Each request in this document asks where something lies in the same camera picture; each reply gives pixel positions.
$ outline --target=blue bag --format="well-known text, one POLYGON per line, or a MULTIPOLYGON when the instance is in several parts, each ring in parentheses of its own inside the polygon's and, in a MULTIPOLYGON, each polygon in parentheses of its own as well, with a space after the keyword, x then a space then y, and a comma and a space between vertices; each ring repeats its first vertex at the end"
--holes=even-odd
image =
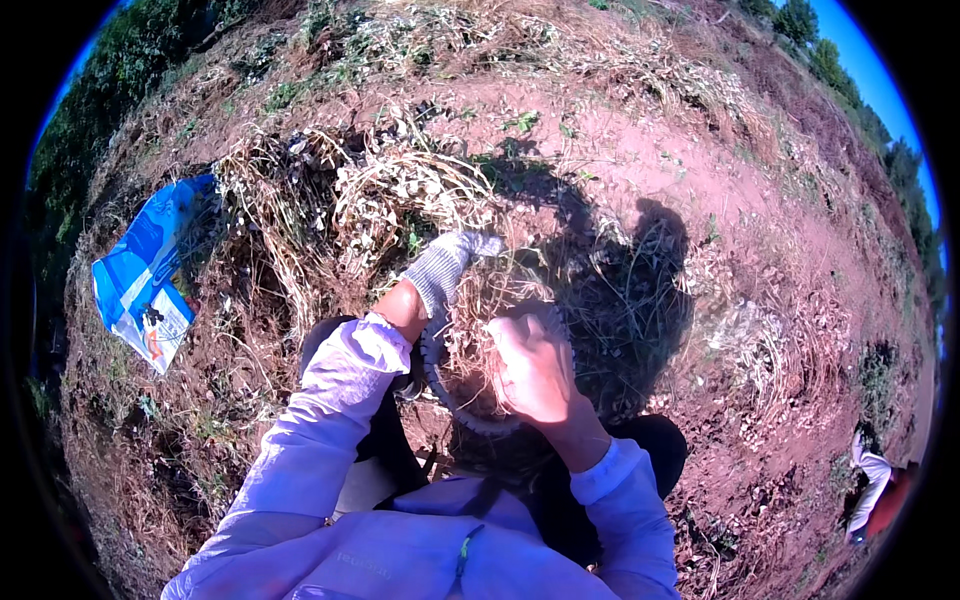
POLYGON ((144 204, 109 254, 92 265, 93 298, 104 325, 160 374, 173 362, 194 319, 171 280, 180 268, 177 244, 214 194, 212 175, 164 187, 144 204))

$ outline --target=glove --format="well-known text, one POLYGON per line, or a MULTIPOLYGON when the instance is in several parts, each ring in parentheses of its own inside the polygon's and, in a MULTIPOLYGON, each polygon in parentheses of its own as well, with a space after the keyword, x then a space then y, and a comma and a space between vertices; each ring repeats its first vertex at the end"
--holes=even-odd
POLYGON ((420 293, 427 317, 433 319, 444 306, 456 300, 457 283, 475 256, 497 256, 503 250, 503 240, 477 231, 451 231, 430 242, 423 254, 400 274, 420 293))

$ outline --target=person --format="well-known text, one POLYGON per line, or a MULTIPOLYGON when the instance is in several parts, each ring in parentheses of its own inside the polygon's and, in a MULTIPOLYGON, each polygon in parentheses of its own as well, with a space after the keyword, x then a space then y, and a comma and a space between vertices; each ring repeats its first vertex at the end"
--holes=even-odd
POLYGON ((403 437, 394 392, 413 344, 471 258, 500 246, 444 234, 364 318, 318 324, 300 391, 162 598, 680 597, 662 500, 683 470, 683 435, 657 416, 605 429, 574 385, 570 345, 535 316, 489 324, 504 365, 497 392, 557 454, 531 497, 492 477, 428 484, 403 437), (390 495, 330 524, 367 462, 389 475, 390 495))
POLYGON ((864 451, 859 430, 853 435, 851 465, 863 469, 870 481, 847 523, 847 541, 860 545, 889 527, 897 517, 916 482, 920 465, 910 461, 906 468, 892 468, 887 459, 864 451))

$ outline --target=blue and white plastic bag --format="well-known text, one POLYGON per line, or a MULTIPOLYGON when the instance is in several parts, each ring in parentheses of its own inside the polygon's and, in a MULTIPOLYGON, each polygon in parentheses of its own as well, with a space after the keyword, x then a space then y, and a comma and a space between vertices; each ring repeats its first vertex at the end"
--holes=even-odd
POLYGON ((180 268, 178 241, 214 193, 212 175, 164 187, 92 266, 93 298, 104 325, 160 374, 173 362, 194 319, 172 280, 180 268))

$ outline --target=dirt ground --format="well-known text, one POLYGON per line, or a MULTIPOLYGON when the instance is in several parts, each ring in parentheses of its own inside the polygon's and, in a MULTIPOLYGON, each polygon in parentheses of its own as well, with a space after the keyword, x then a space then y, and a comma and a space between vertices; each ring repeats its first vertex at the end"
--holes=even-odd
MULTIPOLYGON (((413 19, 410 35, 433 43, 425 66, 409 56, 392 66, 389 48, 403 43, 400 34, 378 51, 379 62, 350 66, 350 55, 327 53, 335 27, 295 43, 309 11, 261 15, 192 59, 129 117, 94 181, 97 217, 71 269, 57 422, 71 488, 118 596, 156 597, 213 532, 260 437, 296 390, 300 348, 288 290, 255 230, 228 236, 197 274, 201 308, 164 376, 104 330, 90 262, 150 193, 227 155, 252 127, 282 139, 338 121, 374 132, 384 119, 389 125, 391 107, 429 111, 423 134, 489 169, 512 248, 548 252, 552 242, 574 240, 589 254, 611 228, 642 240, 664 227, 676 241, 670 278, 690 307, 662 332, 676 345, 645 389, 605 388, 615 410, 598 409, 607 421, 664 414, 686 437, 684 473, 666 500, 681 595, 826 598, 850 588, 877 544, 843 543, 840 521, 857 484, 848 454, 854 428, 869 423, 895 465, 922 456, 925 445, 935 377, 923 275, 876 161, 855 135, 840 139, 828 126, 836 107, 800 75, 770 79, 800 71, 758 43, 749 25, 736 17, 713 25, 722 11, 693 5, 684 24, 566 2, 458 5, 470 26, 455 38, 487 32, 498 55, 480 35, 464 47, 430 41, 452 5, 369 9, 373 25, 399 13, 413 19), (418 14, 432 16, 418 22, 418 14), (505 25, 484 30, 496 22, 505 25), (609 72, 534 59, 590 48, 600 35, 617 40, 601 40, 603 52, 653 54, 622 63, 605 55, 609 72), (755 62, 725 58, 724 38, 752 40, 755 62), (238 63, 270 43, 270 67, 251 80, 238 63), (641 63, 630 68, 648 69, 637 71, 643 84, 617 66, 641 63), (284 84, 347 68, 365 75, 303 84, 276 107, 284 84), (706 92, 684 91, 686 77, 705 89, 723 85, 718 96, 734 100, 711 105, 706 92), (791 102, 799 95, 809 101, 791 102)), ((602 283, 585 280, 580 290, 593 286, 602 283)), ((586 356, 587 342, 578 344, 586 356)), ((579 364, 578 383, 593 389, 579 364)), ((429 395, 400 411, 419 456, 434 444, 440 450, 435 478, 456 468, 468 432, 449 411, 429 395)))

